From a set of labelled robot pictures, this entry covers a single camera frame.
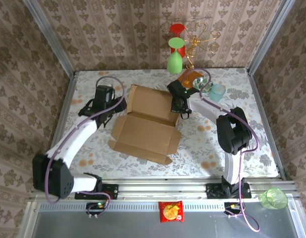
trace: brown damask wallpaper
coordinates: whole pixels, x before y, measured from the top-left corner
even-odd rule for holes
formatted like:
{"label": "brown damask wallpaper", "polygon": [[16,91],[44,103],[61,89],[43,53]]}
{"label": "brown damask wallpaper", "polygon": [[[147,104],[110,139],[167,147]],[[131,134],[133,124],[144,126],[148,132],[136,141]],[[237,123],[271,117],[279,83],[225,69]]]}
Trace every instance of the brown damask wallpaper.
{"label": "brown damask wallpaper", "polygon": [[0,238],[18,234],[34,154],[46,151],[68,85],[21,0],[0,0]]}
{"label": "brown damask wallpaper", "polygon": [[280,0],[38,0],[76,71],[166,68],[172,36],[183,23],[217,30],[219,51],[198,50],[199,67],[245,67],[251,61]]}
{"label": "brown damask wallpaper", "polygon": [[306,210],[306,0],[296,0],[255,81],[283,166]]}

